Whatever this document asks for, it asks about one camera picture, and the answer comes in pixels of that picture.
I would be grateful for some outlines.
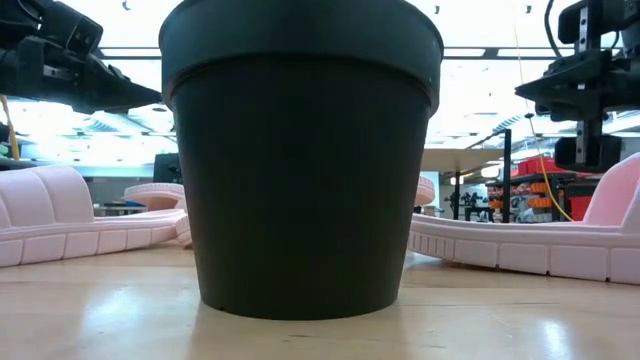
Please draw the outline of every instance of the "orange object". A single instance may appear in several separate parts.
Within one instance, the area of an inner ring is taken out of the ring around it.
[[[497,197],[497,196],[502,196],[503,191],[502,191],[502,188],[490,187],[488,189],[488,194],[489,194],[489,197]]]
[[[547,174],[567,172],[557,167],[553,158],[545,157],[542,161],[544,162],[544,168]],[[542,164],[540,164],[540,157],[538,156],[526,159],[518,164],[518,176],[542,173]]]
[[[502,201],[491,201],[489,202],[489,207],[491,209],[502,209],[502,205],[504,204],[504,202]]]
[[[531,184],[531,192],[534,194],[546,194],[547,184],[545,183]]]
[[[529,207],[532,207],[535,209],[544,209],[544,208],[550,208],[553,206],[553,202],[551,201],[551,198],[529,199],[528,204],[529,204]]]

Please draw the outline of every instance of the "yellow cable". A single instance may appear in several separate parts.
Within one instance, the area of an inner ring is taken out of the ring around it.
[[[518,38],[518,27],[516,25],[516,22],[518,21],[517,20],[518,18],[517,18],[517,12],[516,12],[514,3],[515,2],[511,3],[512,13],[513,13],[513,34],[515,36],[516,49],[517,49],[517,52],[518,52],[518,65],[520,67],[520,83],[524,84],[524,72],[522,70],[522,58],[520,57],[520,41],[519,41],[519,38]],[[526,111],[529,112],[529,101],[527,99],[524,99],[524,101],[525,101]],[[532,118],[529,118],[529,125],[531,126],[531,133],[533,134],[533,143],[536,145],[536,149],[538,150],[538,158],[540,159],[540,165],[542,166],[542,175],[544,176],[544,182],[547,185],[547,195],[549,196],[549,198],[551,198],[551,201],[553,202],[553,205],[556,207],[556,209],[558,209],[560,214],[562,214],[562,216],[564,216],[567,220],[573,222],[574,220],[571,218],[571,216],[569,216],[562,209],[562,206],[560,206],[558,201],[556,201],[556,199],[553,196],[553,193],[551,191],[551,185],[549,184],[549,176],[547,175],[547,169],[544,166],[544,157],[542,156],[542,151],[540,150],[540,146],[538,144],[538,137],[536,136],[536,130],[533,127]]]
[[[9,113],[9,102],[7,97],[0,95],[0,102],[2,102],[2,109],[5,115],[7,115],[7,126],[9,126],[9,141],[11,142],[11,156],[14,160],[20,160],[20,149],[18,148],[18,140],[16,140],[16,132],[13,129],[13,123],[11,122],[11,115]]]

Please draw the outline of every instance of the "black metal frame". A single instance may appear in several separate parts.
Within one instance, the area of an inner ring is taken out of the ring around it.
[[[489,213],[489,222],[493,222],[493,210],[489,207],[468,207],[464,209],[464,221],[471,221],[471,214],[473,212],[482,212],[482,211],[486,211],[487,213]]]
[[[503,204],[502,204],[502,222],[508,224],[511,222],[511,129],[500,129],[486,138],[473,143],[466,149],[473,149],[478,145],[482,145],[489,139],[504,134],[504,166],[502,171],[502,183],[503,183]],[[460,171],[456,171],[455,187],[453,190],[453,197],[456,199],[453,204],[453,219],[458,220],[460,218]]]
[[[560,190],[559,190],[560,184],[558,183],[558,178],[555,176],[552,176],[551,179],[547,179],[547,180],[550,180],[549,186],[551,186],[551,196],[553,196],[553,199],[560,202]],[[567,198],[565,198],[564,201],[565,203],[569,202]],[[563,217],[561,216],[560,211],[558,211],[558,208],[555,206],[555,204],[552,204],[551,221],[558,222],[558,221],[562,221],[562,219]]]

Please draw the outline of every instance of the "wooden table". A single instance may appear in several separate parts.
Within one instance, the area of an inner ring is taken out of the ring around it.
[[[405,267],[396,305],[318,322],[247,319],[202,305],[193,254],[174,244],[6,268],[0,270],[0,358],[599,360],[640,354],[640,287],[464,268],[411,254]]]

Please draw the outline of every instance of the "black pole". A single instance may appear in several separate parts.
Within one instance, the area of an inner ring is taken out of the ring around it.
[[[511,129],[504,131],[504,169],[502,171],[502,222],[511,220]]]
[[[496,137],[496,136],[498,136],[498,135],[502,134],[503,132],[504,132],[504,130],[498,130],[498,131],[496,131],[496,132],[492,133],[491,135],[489,135],[489,136],[485,137],[484,139],[479,140],[479,141],[477,141],[477,142],[474,142],[473,144],[471,144],[471,145],[467,146],[467,147],[466,147],[466,149],[473,149],[473,147],[474,147],[474,146],[481,145],[481,144],[483,144],[484,142],[489,141],[490,139],[492,139],[492,138],[494,138],[494,137]]]
[[[550,176],[551,178],[551,196],[553,196],[558,203],[560,203],[560,191],[558,191],[558,179],[555,176]],[[551,206],[551,221],[557,222],[561,221],[560,211],[555,206]]]
[[[460,213],[460,171],[456,171],[456,184],[453,189],[453,220],[458,220]]]

